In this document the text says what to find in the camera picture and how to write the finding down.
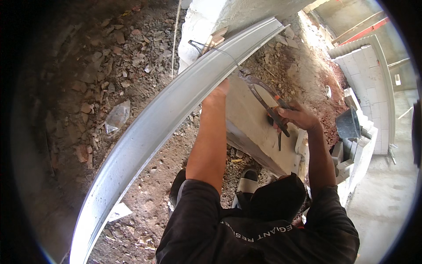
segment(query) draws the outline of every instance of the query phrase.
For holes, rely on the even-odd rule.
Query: plastic bag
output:
[[[105,132],[107,134],[119,130],[126,123],[130,113],[130,100],[116,105],[105,119]]]

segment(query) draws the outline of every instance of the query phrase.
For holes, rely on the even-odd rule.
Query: white block wall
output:
[[[360,107],[368,120],[380,131],[374,154],[386,155],[389,143],[388,91],[381,68],[371,45],[362,46],[344,56],[333,59],[360,101]]]

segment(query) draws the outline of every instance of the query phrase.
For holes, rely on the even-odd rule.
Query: wire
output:
[[[235,58],[233,58],[232,55],[228,54],[224,50],[220,50],[220,49],[217,49],[217,48],[214,48],[214,47],[210,47],[210,46],[207,46],[205,44],[202,44],[202,43],[199,43],[199,42],[196,42],[196,41],[193,41],[193,40],[188,41],[188,43],[190,45],[192,45],[194,48],[196,48],[196,50],[199,52],[199,54],[201,54],[201,50],[198,48],[198,46],[194,45],[193,43],[198,44],[198,45],[200,45],[202,47],[206,47],[206,48],[210,48],[210,49],[215,49],[215,50],[221,52],[222,54],[229,56],[235,62],[235,64],[238,67],[239,71],[242,72],[242,68],[240,68],[240,65],[237,63],[237,61],[235,60]]]

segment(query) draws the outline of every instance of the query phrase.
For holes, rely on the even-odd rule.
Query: concrete floor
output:
[[[396,118],[416,102],[416,90],[394,93]],[[374,155],[368,171],[357,185],[347,214],[360,237],[360,256],[356,264],[375,264],[394,242],[409,212],[417,180],[411,145],[413,110],[396,119],[394,155],[397,165],[387,156]]]

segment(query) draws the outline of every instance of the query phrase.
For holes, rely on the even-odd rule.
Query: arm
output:
[[[198,136],[186,166],[186,179],[212,185],[221,194],[226,167],[226,95],[225,79],[202,102]]]
[[[309,136],[309,184],[312,197],[325,186],[335,186],[334,163],[327,149],[324,138],[324,129],[318,118],[309,110],[303,108],[298,102],[292,101],[289,105],[293,108],[278,108],[279,115],[283,117],[283,123],[292,122],[297,127],[307,130]],[[276,124],[274,128],[281,131]]]

